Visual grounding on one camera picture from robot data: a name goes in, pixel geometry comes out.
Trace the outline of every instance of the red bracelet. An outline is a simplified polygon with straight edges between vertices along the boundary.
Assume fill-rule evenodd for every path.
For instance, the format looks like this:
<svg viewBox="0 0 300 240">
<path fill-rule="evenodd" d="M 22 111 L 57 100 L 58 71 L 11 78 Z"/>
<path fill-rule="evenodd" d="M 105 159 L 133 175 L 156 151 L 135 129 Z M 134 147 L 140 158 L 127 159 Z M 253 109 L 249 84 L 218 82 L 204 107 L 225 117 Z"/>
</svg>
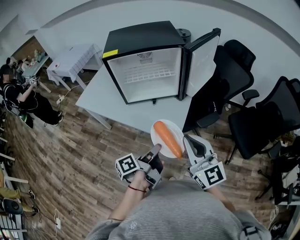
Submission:
<svg viewBox="0 0 300 240">
<path fill-rule="evenodd" d="M 133 189 L 133 190 L 135 190 L 135 191 L 140 191 L 140 192 L 146 193 L 146 191 L 139 190 L 139 189 L 133 188 L 133 187 L 131 187 L 131 186 L 128 186 L 128 187 L 131 188 L 131 189 Z"/>
</svg>

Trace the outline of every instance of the hand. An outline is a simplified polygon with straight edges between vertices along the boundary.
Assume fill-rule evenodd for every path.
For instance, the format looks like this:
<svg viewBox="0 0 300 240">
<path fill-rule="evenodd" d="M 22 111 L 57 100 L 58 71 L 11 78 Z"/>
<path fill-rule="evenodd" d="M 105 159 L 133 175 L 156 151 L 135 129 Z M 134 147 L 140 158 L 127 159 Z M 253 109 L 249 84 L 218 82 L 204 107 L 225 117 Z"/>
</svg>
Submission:
<svg viewBox="0 0 300 240">
<path fill-rule="evenodd" d="M 31 84 L 31 86 L 32 86 L 33 88 L 37 88 L 37 87 L 38 87 L 37 81 L 35 81 L 34 84 Z"/>
<path fill-rule="evenodd" d="M 145 177 L 146 173 L 144 171 L 137 170 L 130 186 L 142 191 L 146 191 L 146 189 L 150 186 L 150 183 L 145 179 Z"/>
</svg>

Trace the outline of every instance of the hair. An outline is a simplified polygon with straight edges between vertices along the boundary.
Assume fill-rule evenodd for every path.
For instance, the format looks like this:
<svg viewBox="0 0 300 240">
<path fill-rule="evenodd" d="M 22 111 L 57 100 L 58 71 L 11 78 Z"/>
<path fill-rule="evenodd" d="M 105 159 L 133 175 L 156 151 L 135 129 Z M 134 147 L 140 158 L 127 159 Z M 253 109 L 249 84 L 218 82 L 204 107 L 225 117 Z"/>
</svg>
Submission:
<svg viewBox="0 0 300 240">
<path fill-rule="evenodd" d="M 13 70 L 10 68 L 8 64 L 4 64 L 0 68 L 0 83 L 3 84 L 3 75 L 12 74 Z"/>
</svg>

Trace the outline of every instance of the shelf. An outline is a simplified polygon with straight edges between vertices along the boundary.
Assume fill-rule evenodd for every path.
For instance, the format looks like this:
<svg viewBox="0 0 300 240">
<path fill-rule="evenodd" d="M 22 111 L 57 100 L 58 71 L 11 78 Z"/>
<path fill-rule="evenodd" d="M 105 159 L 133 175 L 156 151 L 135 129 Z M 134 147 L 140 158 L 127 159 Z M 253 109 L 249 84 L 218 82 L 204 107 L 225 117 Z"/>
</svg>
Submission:
<svg viewBox="0 0 300 240">
<path fill-rule="evenodd" d="M 124 75 L 127 84 L 175 76 L 176 73 L 167 63 L 149 63 L 125 69 Z"/>
</svg>

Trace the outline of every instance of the sleeve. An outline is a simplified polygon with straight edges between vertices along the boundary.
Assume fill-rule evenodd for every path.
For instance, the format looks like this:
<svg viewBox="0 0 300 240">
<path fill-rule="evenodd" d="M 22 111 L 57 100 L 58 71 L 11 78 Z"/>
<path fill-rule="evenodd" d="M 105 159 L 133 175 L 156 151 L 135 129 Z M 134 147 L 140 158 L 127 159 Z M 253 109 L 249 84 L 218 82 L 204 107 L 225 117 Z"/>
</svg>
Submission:
<svg viewBox="0 0 300 240">
<path fill-rule="evenodd" d="M 246 210 L 238 210 L 233 214 L 239 219 L 243 225 L 243 231 L 240 240 L 271 240 L 271 233 L 254 217 L 253 213 Z M 257 233 L 256 238 L 250 237 L 252 233 Z"/>
<path fill-rule="evenodd" d="M 19 93 L 20 92 L 18 91 L 18 89 L 15 88 L 14 86 L 8 86 L 5 91 L 5 97 L 11 101 L 14 101 L 18 98 Z"/>
<path fill-rule="evenodd" d="M 109 234 L 120 225 L 121 221 L 108 219 L 99 222 L 85 240 L 106 240 Z"/>
</svg>

